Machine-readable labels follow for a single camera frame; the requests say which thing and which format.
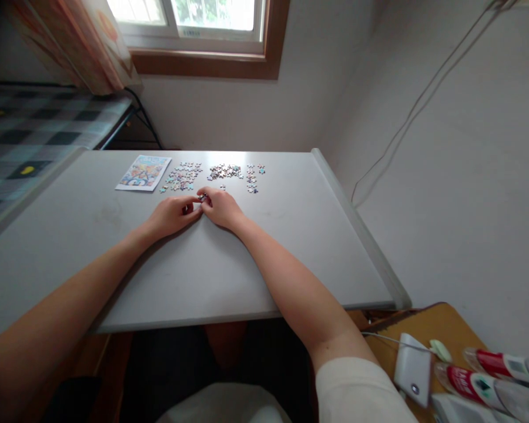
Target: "window sill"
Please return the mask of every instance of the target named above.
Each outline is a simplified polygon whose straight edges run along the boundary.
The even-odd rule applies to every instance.
[[[289,0],[270,0],[263,55],[130,49],[133,63],[150,75],[277,80],[289,6]]]

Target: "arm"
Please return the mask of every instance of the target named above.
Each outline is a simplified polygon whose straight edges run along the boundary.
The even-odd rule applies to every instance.
[[[0,421],[14,421],[86,333],[134,262],[155,241],[196,220],[197,197],[170,197],[119,244],[82,269],[0,335]]]
[[[378,364],[358,328],[327,288],[289,251],[248,219],[232,196],[203,188],[202,210],[214,223],[237,235],[263,275],[286,322],[306,346],[316,372],[337,357],[365,358]]]

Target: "window frame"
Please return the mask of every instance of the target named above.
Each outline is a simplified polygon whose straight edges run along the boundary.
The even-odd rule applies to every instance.
[[[266,0],[255,0],[251,31],[180,25],[172,0],[159,1],[166,25],[118,22],[123,40],[130,48],[234,54],[263,52],[263,3]]]
[[[267,0],[262,53],[129,48],[137,72],[147,75],[278,80],[290,0]]]

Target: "curtain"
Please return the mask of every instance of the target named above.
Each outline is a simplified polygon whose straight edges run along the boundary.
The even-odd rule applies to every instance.
[[[96,95],[140,84],[106,0],[7,0],[4,5],[8,19],[58,83]]]

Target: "bed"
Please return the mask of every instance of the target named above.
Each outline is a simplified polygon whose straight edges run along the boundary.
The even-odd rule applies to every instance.
[[[76,149],[105,148],[138,111],[125,92],[0,89],[0,215]]]

